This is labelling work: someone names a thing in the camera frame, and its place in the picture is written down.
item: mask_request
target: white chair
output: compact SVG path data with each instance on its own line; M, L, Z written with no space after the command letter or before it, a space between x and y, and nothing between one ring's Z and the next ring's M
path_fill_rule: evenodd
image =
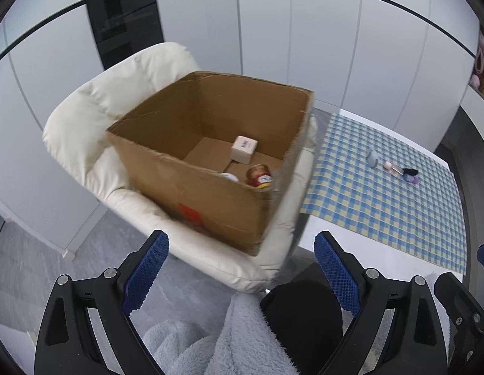
M170 252L211 277L243 292L259 292L291 251L295 222L311 176L316 120L294 170L293 181L271 220L261 250L251 257L170 218L133 190L105 131L155 92L198 70L176 43L151 46L116 64L70 94L51 114L43 140L60 165L111 210L145 235L159 229Z

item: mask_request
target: person's leg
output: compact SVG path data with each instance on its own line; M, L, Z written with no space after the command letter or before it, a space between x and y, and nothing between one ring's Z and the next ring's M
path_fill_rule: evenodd
M316 375L343 337L341 307L333 291L298 280L275 287L260 306L301 375Z

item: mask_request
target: red sticker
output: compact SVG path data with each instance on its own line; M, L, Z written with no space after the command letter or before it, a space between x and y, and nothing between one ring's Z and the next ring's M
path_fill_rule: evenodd
M204 222L202 221L202 217L200 217L200 214L197 210L194 210L190 207L187 207L187 206L185 206L184 204L181 204L181 203L178 203L178 204L181 208L181 212L183 213L183 215L188 220L190 220L190 222L192 224L200 226L200 227L204 227Z

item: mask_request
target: checkered tablecloth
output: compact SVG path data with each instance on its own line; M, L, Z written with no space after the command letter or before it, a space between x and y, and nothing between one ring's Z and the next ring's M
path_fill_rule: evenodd
M369 148L381 157L371 169ZM382 161L419 171L418 184L386 172ZM332 116L302 213L323 218L458 273L466 270L466 232L452 173L411 146Z

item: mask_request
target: silver bolt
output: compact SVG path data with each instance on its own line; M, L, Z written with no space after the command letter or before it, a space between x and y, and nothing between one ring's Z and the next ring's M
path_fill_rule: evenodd
M64 285L68 282L68 276L61 275L56 282L58 283L58 285Z
M419 286L423 286L426 283L425 279L420 276L414 277L414 282L416 282Z
M377 279L379 277L379 272L374 268L369 268L366 270L366 274L371 279Z
M113 278L117 275L117 269L115 268L108 268L105 272L103 272L103 276L107 279Z

